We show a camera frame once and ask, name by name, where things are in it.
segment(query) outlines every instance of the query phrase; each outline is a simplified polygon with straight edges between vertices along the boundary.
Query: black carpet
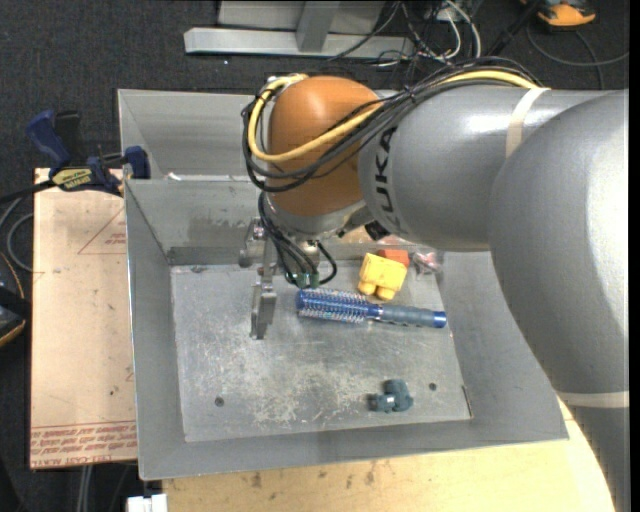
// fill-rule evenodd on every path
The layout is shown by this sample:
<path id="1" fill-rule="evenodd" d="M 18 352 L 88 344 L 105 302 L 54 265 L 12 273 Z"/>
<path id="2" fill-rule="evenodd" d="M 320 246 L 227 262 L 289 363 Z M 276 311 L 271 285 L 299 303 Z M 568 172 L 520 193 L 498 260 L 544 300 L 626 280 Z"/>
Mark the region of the black carpet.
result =
<path id="1" fill-rule="evenodd" d="M 522 12 L 517 0 L 486 0 L 475 21 L 485 48 Z M 530 36 L 550 54 L 568 61 L 613 59 L 629 49 L 628 0 L 592 2 L 598 18 L 579 32 L 549 34 L 539 23 Z M 119 88 L 253 93 L 267 76 L 317 68 L 319 59 L 252 56 L 186 56 L 183 34 L 215 22 L 216 2 L 89 0 L 0 0 L 0 196 L 31 184 L 32 169 L 50 162 L 24 133 L 45 109 L 79 110 L 85 143 L 92 152 L 119 151 L 116 91 Z M 387 32 L 404 30 L 395 20 Z M 528 68 L 545 85 L 565 89 L 629 87 L 629 59 L 600 68 L 569 66 L 542 55 L 522 29 L 501 54 Z M 373 88 L 401 87 L 406 67 L 375 69 L 343 59 L 343 73 Z M 413 70 L 413 79 L 437 66 Z M 23 201 L 2 228 L 0 251 L 12 220 L 32 209 Z M 3 212 L 6 205 L 0 206 Z M 30 261 L 28 225 L 17 235 L 17 253 Z M 30 276 L 20 271 L 27 295 Z M 80 471 L 32 472 L 27 466 L 29 333 L 0 349 L 0 512 L 23 503 L 31 512 L 75 510 Z M 10 485 L 3 478 L 9 478 Z M 90 510 L 105 511 L 121 476 L 120 493 L 140 494 L 136 471 L 123 465 L 95 468 Z M 11 488 L 17 498 L 11 497 Z"/>

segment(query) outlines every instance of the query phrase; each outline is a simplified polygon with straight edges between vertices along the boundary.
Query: yellow cable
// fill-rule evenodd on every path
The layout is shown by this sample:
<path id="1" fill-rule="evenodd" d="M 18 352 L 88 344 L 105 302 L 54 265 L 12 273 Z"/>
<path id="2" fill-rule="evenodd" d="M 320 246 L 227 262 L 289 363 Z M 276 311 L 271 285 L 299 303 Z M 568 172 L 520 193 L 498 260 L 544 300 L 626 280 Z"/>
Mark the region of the yellow cable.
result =
<path id="1" fill-rule="evenodd" d="M 490 80 L 498 80 L 500 82 L 506 82 L 518 87 L 524 87 L 525 89 L 538 89 L 540 87 L 539 85 L 536 85 L 533 82 L 530 82 L 526 78 L 522 78 L 519 75 L 514 75 L 513 73 L 509 73 L 507 71 L 499 71 L 499 70 L 468 71 L 466 73 L 461 73 L 459 75 L 446 78 L 440 83 L 446 84 L 448 82 L 458 82 L 460 80 L 478 80 L 483 78 L 488 78 Z"/>
<path id="2" fill-rule="evenodd" d="M 317 149 L 319 146 L 323 144 L 329 143 L 334 139 L 338 139 L 343 135 L 346 135 L 351 130 L 353 130 L 356 126 L 362 123 L 367 117 L 373 114 L 373 112 L 375 112 L 381 106 L 381 104 L 372 105 L 368 110 L 364 111 L 362 114 L 354 117 L 353 119 L 350 119 L 346 123 L 343 123 L 335 127 L 333 130 L 320 135 L 318 138 L 313 139 L 312 141 L 307 142 L 306 144 L 303 144 L 302 146 L 298 146 L 297 148 L 294 148 L 285 153 L 270 155 L 268 153 L 264 153 L 263 151 L 261 151 L 258 148 L 258 145 L 256 144 L 256 127 L 258 125 L 258 119 L 260 118 L 260 113 L 262 112 L 267 100 L 271 97 L 272 92 L 274 92 L 277 88 L 281 87 L 282 85 L 285 85 L 285 83 L 288 84 L 288 83 L 295 83 L 300 81 L 300 79 L 295 80 L 294 82 L 286 81 L 286 79 L 280 79 L 280 80 L 275 80 L 274 82 L 269 84 L 269 86 L 265 89 L 263 94 L 259 96 L 263 98 L 264 101 L 261 101 L 256 104 L 255 108 L 251 112 L 251 117 L 249 118 L 249 127 L 248 127 L 249 148 L 251 149 L 251 153 L 253 153 L 253 155 L 256 158 L 259 158 L 260 160 L 263 160 L 265 162 L 273 162 L 273 163 L 285 162 L 287 160 L 292 160 L 299 156 L 305 155 L 306 153 L 313 151 L 314 149 Z"/>
<path id="3" fill-rule="evenodd" d="M 279 88 L 284 87 L 286 85 L 294 84 L 301 80 L 308 78 L 307 75 L 298 74 L 283 78 L 278 78 L 271 82 L 262 93 L 258 96 L 262 101 L 256 103 L 255 107 L 251 111 L 251 116 L 249 118 L 249 127 L 248 127 L 248 143 L 249 148 L 251 149 L 251 153 L 256 158 L 263 160 L 264 162 L 286 162 L 288 160 L 292 160 L 294 158 L 298 158 L 302 155 L 305 155 L 309 151 L 313 151 L 317 149 L 319 146 L 329 143 L 334 139 L 342 137 L 349 133 L 352 129 L 358 126 L 361 122 L 367 119 L 371 114 L 373 114 L 378 108 L 380 108 L 381 104 L 372 105 L 368 110 L 364 111 L 362 114 L 350 119 L 349 121 L 335 127 L 333 130 L 320 135 L 318 138 L 313 139 L 312 141 L 303 144 L 302 146 L 298 146 L 290 151 L 285 153 L 278 153 L 277 155 L 272 155 L 261 151 L 258 148 L 256 143 L 256 130 L 258 126 L 258 120 L 260 119 L 260 114 L 264 109 L 265 105 L 271 98 L 272 94 L 274 94 Z M 467 73 L 461 73 L 456 76 L 452 76 L 450 78 L 446 78 L 442 80 L 441 84 L 448 82 L 458 82 L 461 80 L 477 80 L 477 79 L 490 79 L 490 80 L 498 80 L 500 82 L 509 83 L 511 85 L 515 85 L 517 87 L 524 87 L 526 89 L 537 89 L 539 86 L 522 78 L 518 75 L 509 73 L 507 71 L 499 71 L 499 70 L 482 70 L 482 71 L 469 71 Z"/>

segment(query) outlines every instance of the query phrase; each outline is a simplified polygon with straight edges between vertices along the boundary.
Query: white tape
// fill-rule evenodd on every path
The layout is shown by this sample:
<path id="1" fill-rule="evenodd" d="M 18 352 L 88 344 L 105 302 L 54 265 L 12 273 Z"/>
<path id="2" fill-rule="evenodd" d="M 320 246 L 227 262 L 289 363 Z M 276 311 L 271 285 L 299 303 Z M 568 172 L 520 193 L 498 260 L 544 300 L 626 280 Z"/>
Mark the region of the white tape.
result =
<path id="1" fill-rule="evenodd" d="M 545 89 L 542 87 L 529 89 L 529 91 L 527 91 L 527 93 L 522 98 L 520 98 L 520 101 L 516 105 L 516 108 L 513 109 L 509 127 L 507 128 L 507 158 L 511 156 L 511 153 L 513 153 L 522 142 L 522 127 L 524 126 L 524 119 L 525 117 L 527 117 L 527 113 L 531 109 L 531 106 L 542 93 L 548 90 L 549 89 Z"/>
<path id="2" fill-rule="evenodd" d="M 629 407 L 629 392 L 616 393 L 560 393 L 557 395 L 567 404 L 594 409 L 622 409 Z"/>

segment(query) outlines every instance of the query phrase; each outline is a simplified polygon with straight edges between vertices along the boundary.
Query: yellow block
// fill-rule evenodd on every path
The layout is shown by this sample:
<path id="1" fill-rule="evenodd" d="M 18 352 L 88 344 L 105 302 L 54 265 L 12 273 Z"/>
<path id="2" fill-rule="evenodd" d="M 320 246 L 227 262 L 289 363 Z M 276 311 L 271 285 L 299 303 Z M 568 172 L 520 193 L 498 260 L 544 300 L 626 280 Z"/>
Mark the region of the yellow block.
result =
<path id="1" fill-rule="evenodd" d="M 358 290 L 365 295 L 374 293 L 382 300 L 391 300 L 402 288 L 407 267 L 402 263 L 367 253 L 360 267 Z"/>

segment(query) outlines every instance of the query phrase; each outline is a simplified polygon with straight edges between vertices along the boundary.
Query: blue plastic part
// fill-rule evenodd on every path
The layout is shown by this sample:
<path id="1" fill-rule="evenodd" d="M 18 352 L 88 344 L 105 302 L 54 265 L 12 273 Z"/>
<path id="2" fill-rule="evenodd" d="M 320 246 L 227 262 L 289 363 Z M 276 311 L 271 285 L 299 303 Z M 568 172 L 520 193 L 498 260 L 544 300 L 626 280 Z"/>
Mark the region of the blue plastic part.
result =
<path id="1" fill-rule="evenodd" d="M 366 318 L 402 325 L 442 328 L 447 325 L 444 311 L 411 306 L 378 305 L 353 292 L 317 288 L 299 290 L 296 309 L 302 316 L 359 323 Z"/>
<path id="2" fill-rule="evenodd" d="M 369 399 L 372 411 L 404 412 L 413 405 L 413 397 L 409 394 L 407 383 L 402 379 L 391 379 L 384 383 L 384 394 L 373 395 Z"/>
<path id="3" fill-rule="evenodd" d="M 447 325 L 447 314 L 444 311 L 433 312 L 433 326 L 442 329 Z"/>
<path id="4" fill-rule="evenodd" d="M 105 174 L 102 162 L 97 156 L 87 158 L 87 166 L 93 171 L 93 185 L 103 186 L 107 192 L 117 192 L 118 186 L 122 182 L 111 173 Z"/>
<path id="5" fill-rule="evenodd" d="M 133 177 L 135 179 L 148 180 L 151 178 L 151 166 L 147 159 L 147 154 L 140 146 L 131 146 L 125 149 L 124 156 L 127 163 L 131 166 Z"/>
<path id="6" fill-rule="evenodd" d="M 40 152 L 53 159 L 53 167 L 59 168 L 71 161 L 71 155 L 55 132 L 53 118 L 53 110 L 45 110 L 29 121 L 25 132 Z"/>

